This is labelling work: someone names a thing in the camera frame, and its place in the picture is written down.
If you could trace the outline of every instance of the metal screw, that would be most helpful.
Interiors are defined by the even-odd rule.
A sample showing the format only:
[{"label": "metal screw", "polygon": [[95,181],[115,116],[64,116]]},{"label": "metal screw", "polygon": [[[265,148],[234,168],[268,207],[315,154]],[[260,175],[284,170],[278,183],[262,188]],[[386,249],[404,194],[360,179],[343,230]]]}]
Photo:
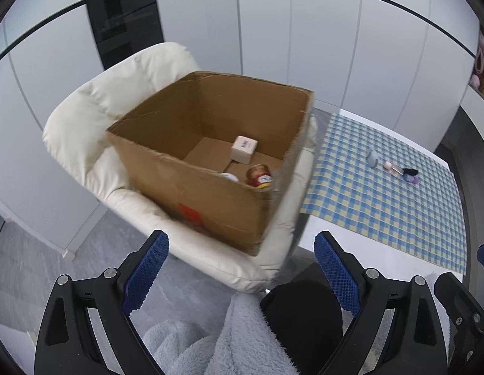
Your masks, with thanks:
[{"label": "metal screw", "polygon": [[61,275],[56,282],[58,283],[58,285],[64,285],[68,282],[68,276]]},{"label": "metal screw", "polygon": [[117,269],[115,268],[108,268],[105,272],[103,272],[103,276],[107,279],[113,278],[117,275]]},{"label": "metal screw", "polygon": [[414,277],[414,282],[416,282],[419,286],[423,286],[426,283],[425,279],[420,276]]},{"label": "metal screw", "polygon": [[379,272],[374,268],[369,268],[366,270],[366,274],[371,279],[377,279],[379,277]]}]

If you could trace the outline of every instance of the cardboard box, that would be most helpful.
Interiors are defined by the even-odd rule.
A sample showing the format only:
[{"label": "cardboard box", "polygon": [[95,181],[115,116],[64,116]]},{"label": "cardboard box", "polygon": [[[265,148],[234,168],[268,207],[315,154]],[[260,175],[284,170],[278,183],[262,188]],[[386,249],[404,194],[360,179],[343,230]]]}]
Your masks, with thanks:
[{"label": "cardboard box", "polygon": [[[313,93],[245,76],[193,72],[108,129],[131,182],[174,218],[257,255],[266,225],[293,177]],[[251,164],[230,160],[238,135],[258,141]],[[269,188],[247,185],[268,165]],[[229,172],[235,182],[220,176]]]}]

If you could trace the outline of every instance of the red mark on box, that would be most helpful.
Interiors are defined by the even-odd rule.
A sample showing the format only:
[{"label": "red mark on box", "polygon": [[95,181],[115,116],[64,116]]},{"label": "red mark on box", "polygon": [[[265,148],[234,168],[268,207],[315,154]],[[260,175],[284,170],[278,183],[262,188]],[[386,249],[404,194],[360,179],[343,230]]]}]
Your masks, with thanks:
[{"label": "red mark on box", "polygon": [[187,206],[185,206],[184,204],[181,204],[181,203],[178,203],[178,204],[181,208],[181,212],[183,213],[183,215],[188,220],[190,220],[190,222],[193,225],[196,225],[198,227],[204,227],[204,222],[202,221],[202,217],[200,216],[200,214],[197,210],[194,210],[190,207],[187,207]]}]

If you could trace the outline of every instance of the blue and yellow gingham cloth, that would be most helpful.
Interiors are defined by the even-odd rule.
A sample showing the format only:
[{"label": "blue and yellow gingham cloth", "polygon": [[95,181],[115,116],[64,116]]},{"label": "blue and yellow gingham cloth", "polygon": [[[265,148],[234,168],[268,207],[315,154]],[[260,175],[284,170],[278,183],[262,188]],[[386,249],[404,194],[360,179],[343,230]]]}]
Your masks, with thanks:
[{"label": "blue and yellow gingham cloth", "polygon": [[[371,169],[373,147],[380,155]],[[419,171],[412,184],[389,174],[388,160]],[[466,232],[452,173],[411,146],[358,121],[331,117],[301,209],[415,257],[466,271]]]}]

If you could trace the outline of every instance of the black pants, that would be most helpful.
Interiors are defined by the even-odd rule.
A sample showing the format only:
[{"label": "black pants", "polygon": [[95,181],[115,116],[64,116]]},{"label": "black pants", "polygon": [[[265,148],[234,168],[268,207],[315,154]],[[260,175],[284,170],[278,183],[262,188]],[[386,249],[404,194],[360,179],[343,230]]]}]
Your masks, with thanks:
[{"label": "black pants", "polygon": [[333,291],[313,280],[298,280],[275,287],[260,306],[301,375],[316,375],[343,337],[343,316]]}]

